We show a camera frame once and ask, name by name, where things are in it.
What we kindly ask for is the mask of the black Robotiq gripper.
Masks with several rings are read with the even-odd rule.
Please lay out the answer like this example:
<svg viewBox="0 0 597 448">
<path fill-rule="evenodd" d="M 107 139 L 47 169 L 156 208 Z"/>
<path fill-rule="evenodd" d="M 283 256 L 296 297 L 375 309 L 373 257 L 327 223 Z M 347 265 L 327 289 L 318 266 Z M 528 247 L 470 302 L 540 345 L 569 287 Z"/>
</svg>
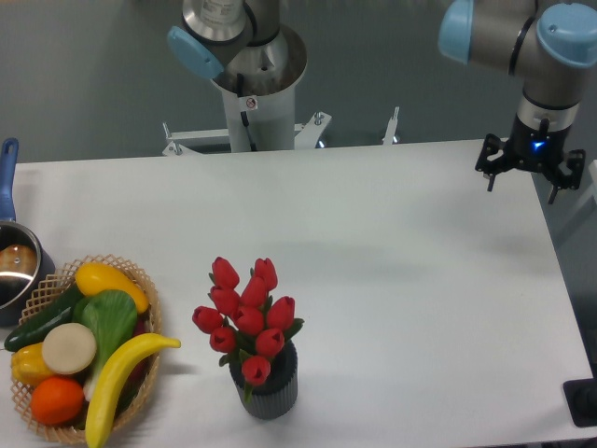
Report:
<svg viewBox="0 0 597 448">
<path fill-rule="evenodd" d="M 548 204 L 555 202 L 560 190 L 578 189 L 586 151 L 563 151 L 572 114 L 572 109 L 519 110 L 506 143 L 488 133 L 475 164 L 475 170 L 488 181 L 487 191 L 493 191 L 499 174 L 512 169 L 541 173 L 551 184 Z"/>
</svg>

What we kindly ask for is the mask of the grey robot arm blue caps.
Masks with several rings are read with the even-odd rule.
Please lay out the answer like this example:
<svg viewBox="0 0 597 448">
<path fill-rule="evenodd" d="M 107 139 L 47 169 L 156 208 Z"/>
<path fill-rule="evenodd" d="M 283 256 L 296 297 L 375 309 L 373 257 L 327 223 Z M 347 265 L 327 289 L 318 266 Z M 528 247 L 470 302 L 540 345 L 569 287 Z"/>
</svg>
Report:
<svg viewBox="0 0 597 448">
<path fill-rule="evenodd" d="M 222 94 L 235 152 L 312 147 L 320 130 L 295 129 L 295 88 L 307 66 L 299 35 L 276 1 L 186 1 L 167 35 L 174 57 Z M 564 150 L 596 65 L 596 12 L 563 1 L 455 1 L 439 27 L 440 53 L 523 80 L 507 140 L 488 134 L 476 170 L 541 174 L 554 191 L 577 189 L 586 153 Z"/>
</svg>

